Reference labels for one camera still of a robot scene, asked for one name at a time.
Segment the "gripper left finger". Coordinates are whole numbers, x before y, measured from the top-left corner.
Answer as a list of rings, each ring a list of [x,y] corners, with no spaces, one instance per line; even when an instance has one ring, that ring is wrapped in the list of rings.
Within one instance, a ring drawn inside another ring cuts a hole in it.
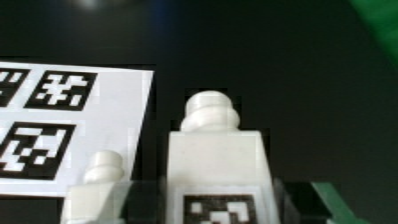
[[[165,181],[135,180],[121,210],[126,224],[165,224],[165,204]]]

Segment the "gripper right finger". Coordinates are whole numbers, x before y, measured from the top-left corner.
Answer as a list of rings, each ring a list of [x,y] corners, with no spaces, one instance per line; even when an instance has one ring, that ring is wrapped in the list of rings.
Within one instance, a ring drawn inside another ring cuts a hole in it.
[[[328,182],[273,179],[281,224],[371,224],[353,213]]]

